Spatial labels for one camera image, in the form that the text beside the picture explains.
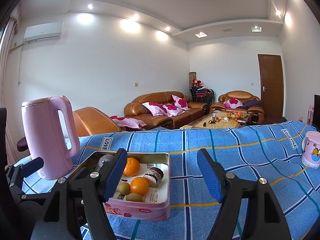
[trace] pink floral pillow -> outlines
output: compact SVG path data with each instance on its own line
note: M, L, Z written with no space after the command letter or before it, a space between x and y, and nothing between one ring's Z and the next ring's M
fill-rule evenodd
M188 110L187 101L183 98L179 98L177 96L171 95L173 97L174 105L182 110Z
M236 98L231 98L228 101L223 102L223 104L226 106L226 108L232 109L235 109L239 106L243 106L243 104Z
M110 117L119 127L130 127L130 128L137 128L137 129L141 129L142 127L144 127L145 122L138 120L138 119L134 119L134 118L129 118L129 117L118 117L117 115L113 115L112 117Z
M142 104L151 112L153 116L167 115L167 110L161 105L153 102L146 102Z
M167 116L172 117L176 116L178 114L182 114L184 111L174 105L171 104L165 104L163 107L167 110Z

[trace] wooden door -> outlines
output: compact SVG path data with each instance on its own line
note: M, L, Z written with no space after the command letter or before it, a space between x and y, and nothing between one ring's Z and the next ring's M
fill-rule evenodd
M279 123L283 116L284 85L281 56L258 54L264 124Z

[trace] purple blanket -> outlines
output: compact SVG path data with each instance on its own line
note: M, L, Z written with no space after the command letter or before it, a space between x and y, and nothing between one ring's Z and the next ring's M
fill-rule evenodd
M248 109L252 106L261 106L262 107L262 102L254 99L254 100L248 100L242 103L242 106L238 106L237 108L242 108L242 109Z

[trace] air conditioner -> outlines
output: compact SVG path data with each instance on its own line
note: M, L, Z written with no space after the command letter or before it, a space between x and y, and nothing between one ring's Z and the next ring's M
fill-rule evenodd
M29 44L36 41L59 39L62 27L63 23L45 23L27 27L23 42Z

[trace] orange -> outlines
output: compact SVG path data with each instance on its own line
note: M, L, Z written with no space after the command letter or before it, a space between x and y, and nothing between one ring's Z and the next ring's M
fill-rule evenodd
M139 171L140 163L135 158L128 158L123 174L126 176L135 176L139 173Z
M138 193L144 196L149 191L149 182L143 177L136 177L131 181L130 193Z

